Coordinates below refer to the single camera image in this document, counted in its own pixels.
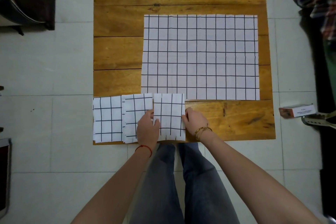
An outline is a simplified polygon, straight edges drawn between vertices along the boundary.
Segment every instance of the hand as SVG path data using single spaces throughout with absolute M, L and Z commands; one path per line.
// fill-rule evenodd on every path
M 159 119 L 156 119 L 155 124 L 153 125 L 153 113 L 153 109 L 146 111 L 144 116 L 139 120 L 138 128 L 136 130 L 138 143 L 140 145 L 146 145 L 152 150 L 155 148 L 160 132 Z
M 185 115 L 182 115 L 182 120 L 186 129 L 194 136 L 197 129 L 208 126 L 208 120 L 202 113 L 194 111 L 188 107 Z

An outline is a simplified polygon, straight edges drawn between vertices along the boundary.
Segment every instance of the large grid paper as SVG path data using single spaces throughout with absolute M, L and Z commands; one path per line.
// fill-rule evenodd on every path
M 122 140 L 124 143 L 137 142 L 138 121 L 147 110 L 153 109 L 153 95 L 132 94 L 122 95 Z
M 93 140 L 122 140 L 121 96 L 93 98 Z
M 256 15 L 145 15 L 142 93 L 260 100 Z
M 154 94 L 153 122 L 160 120 L 159 141 L 186 140 L 186 128 L 181 119 L 184 113 L 184 94 Z

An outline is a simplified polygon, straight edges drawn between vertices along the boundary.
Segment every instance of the grid paper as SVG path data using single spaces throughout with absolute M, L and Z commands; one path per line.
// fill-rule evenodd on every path
M 93 98 L 93 140 L 122 140 L 121 96 Z
M 185 113 L 184 94 L 154 94 L 154 119 L 160 120 L 159 141 L 186 140 L 181 115 Z
M 142 93 L 260 100 L 256 15 L 145 15 Z
M 147 110 L 153 109 L 153 95 L 132 94 L 122 95 L 122 141 L 124 143 L 137 142 L 138 121 Z

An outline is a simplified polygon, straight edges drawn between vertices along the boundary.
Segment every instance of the jeans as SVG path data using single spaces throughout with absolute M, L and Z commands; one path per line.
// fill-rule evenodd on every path
M 175 147 L 160 144 L 150 164 L 130 224 L 239 223 L 216 168 L 202 156 L 197 143 L 178 149 L 185 180 L 185 218 L 174 180 Z

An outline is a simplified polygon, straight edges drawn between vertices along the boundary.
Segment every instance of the white tile floor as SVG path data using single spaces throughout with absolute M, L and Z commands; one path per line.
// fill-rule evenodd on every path
M 11 207 L 4 223 L 69 223 L 134 151 L 92 146 L 93 0 L 57 0 L 56 30 L 0 31 L 1 137 L 13 140 Z M 267 0 L 276 140 L 229 144 L 321 211 L 318 133 L 277 108 L 316 103 L 313 61 L 292 0 Z M 218 164 L 242 223 L 254 218 Z M 183 198 L 180 160 L 176 182 Z

